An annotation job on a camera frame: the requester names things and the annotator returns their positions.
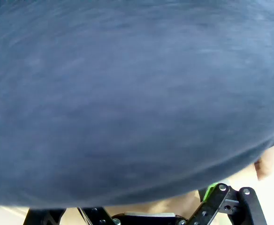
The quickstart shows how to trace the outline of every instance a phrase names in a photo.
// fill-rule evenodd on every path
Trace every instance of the screw hole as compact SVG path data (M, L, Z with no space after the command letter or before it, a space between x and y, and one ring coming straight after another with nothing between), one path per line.
M231 206L229 206L229 205L226 205L225 207L224 207L224 210L230 210L231 209Z

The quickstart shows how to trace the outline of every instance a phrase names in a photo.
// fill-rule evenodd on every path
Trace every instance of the dark blue cloth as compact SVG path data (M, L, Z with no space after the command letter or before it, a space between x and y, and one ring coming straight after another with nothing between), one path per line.
M0 204L146 202L274 144L274 0L0 1Z

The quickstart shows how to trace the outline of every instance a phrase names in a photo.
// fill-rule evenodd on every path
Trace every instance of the black metal bracket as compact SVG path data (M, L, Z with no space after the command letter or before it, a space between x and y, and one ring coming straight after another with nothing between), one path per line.
M23 225L59 225L65 210L30 209ZM236 191L223 183L214 187L189 220L172 213L122 213L111 217L102 207L78 210L89 225L209 225L218 212L226 213L232 225L267 225L254 189Z

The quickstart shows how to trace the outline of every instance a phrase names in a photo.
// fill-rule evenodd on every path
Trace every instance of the bolt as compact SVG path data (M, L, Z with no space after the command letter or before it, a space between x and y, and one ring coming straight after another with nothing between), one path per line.
M121 222L120 222L119 219L114 218L113 221L114 221L114 223L115 223L116 225L121 225Z
M244 193L246 194L246 195L249 195L250 194L250 190L249 189L244 189Z
M221 185L219 186L219 188L220 188L221 191L225 191L225 190L226 190L226 186L224 186L223 184L221 184Z
M186 221L185 220L181 220L178 225L186 225Z

